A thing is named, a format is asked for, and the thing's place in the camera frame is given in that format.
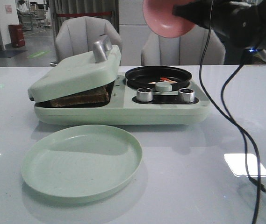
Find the mint green plate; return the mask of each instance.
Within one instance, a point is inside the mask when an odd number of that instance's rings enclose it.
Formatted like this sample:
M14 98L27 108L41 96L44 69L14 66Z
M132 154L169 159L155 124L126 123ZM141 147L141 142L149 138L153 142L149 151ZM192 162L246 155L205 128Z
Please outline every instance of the mint green plate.
M87 203L126 186L142 158L138 140L120 128L76 126L38 141L22 163L24 181L55 201Z

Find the gray curtain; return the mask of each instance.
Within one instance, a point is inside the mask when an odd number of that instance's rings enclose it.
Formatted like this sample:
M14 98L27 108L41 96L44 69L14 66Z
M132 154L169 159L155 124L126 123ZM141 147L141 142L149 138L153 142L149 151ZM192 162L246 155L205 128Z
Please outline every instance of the gray curtain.
M114 16L101 16L109 20L118 30L118 0L50 0L54 37L57 36L65 17L55 18L57 14L99 13L113 11Z

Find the bread slice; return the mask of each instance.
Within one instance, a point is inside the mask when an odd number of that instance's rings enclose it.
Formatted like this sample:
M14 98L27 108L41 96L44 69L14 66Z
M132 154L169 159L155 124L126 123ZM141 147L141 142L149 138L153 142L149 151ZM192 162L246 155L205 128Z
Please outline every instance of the bread slice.
M52 107L73 106L80 104L104 103L109 101L106 85L92 90L75 93L66 97L50 100Z

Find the black cable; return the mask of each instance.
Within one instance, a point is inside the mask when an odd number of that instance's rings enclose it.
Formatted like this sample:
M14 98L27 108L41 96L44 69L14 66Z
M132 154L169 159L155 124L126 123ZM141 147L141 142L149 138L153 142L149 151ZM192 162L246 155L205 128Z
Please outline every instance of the black cable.
M211 2L211 9L210 9L210 18L209 18L209 29L208 29L208 37L207 37L207 41L206 41L206 45L205 48L203 50L202 56L201 56L201 62L200 62L200 67L199 67L199 81L201 84L201 87L203 89L203 91L205 92L205 94L207 95L207 97L209 98L209 100L211 101L211 103L214 105L214 107L228 120L230 121L234 126L236 126L238 128L238 130L240 131L240 133L243 136L243 140L244 140L244 147L245 147L245 163L247 164L247 153L248 153L248 148L247 148L247 140L246 140L246 136L247 138L250 140L250 142L252 143L254 149L255 149L255 153L256 153L256 157L257 157L257 164L258 164L258 179L257 181L253 178L250 177L250 181L252 183L254 183L257 186L257 193L256 193L256 202L255 202L255 209L254 209L254 214L253 214L253 218L252 218L252 224L255 224L257 221L257 217L258 217L258 211L259 211L259 202L260 202L260 191L262 189L261 186L261 176L260 176L260 156L259 156L259 151L257 148L257 145L255 143L255 141L253 140L253 138L251 137L251 135L249 135L249 133L247 133L246 130L244 130L231 116L231 113L229 112L229 110L227 109L227 106L224 102L224 99L222 100L223 106L226 110L226 112L228 113L228 115L226 115L221 109L220 107L215 103L215 101L212 99L212 97L209 95L209 93L207 92L206 88L203 85L202 82L202 77L201 77L201 71L202 71L202 65L203 65L203 59L205 56L205 53L207 51L207 47L208 47L208 42L210 39L210 33L211 33L211 29L212 29L212 11L213 11L213 5L214 5L214 0L212 0ZM230 80L241 70L241 68L244 66L245 60L243 60L243 63L241 63L238 68L233 72L233 74L229 77L229 79L225 82L226 84L223 86L224 88L222 88L222 95L224 93L224 89L226 87L226 85L230 82Z

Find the sandwich maker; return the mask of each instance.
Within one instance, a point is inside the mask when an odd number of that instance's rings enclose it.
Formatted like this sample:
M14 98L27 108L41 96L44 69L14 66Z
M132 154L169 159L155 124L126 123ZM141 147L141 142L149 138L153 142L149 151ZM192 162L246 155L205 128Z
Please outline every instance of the sandwich maker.
M143 66L118 73L121 53L106 35L93 51L62 60L29 89L40 121L60 125L149 125L203 121L210 101L192 75L169 66ZM53 99L104 86L108 100L53 107Z

